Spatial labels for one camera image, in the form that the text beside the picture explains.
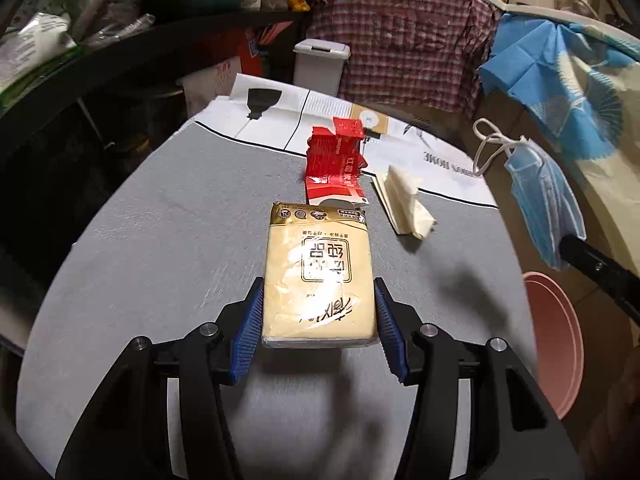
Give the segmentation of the person's right hand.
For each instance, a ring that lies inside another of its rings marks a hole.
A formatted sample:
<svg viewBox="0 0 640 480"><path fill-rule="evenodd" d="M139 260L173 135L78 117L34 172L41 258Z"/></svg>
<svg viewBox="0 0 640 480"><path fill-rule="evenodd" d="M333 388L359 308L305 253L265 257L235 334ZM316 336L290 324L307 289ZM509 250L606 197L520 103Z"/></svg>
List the person's right hand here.
<svg viewBox="0 0 640 480"><path fill-rule="evenodd" d="M639 478L639 347L579 448L586 479Z"/></svg>

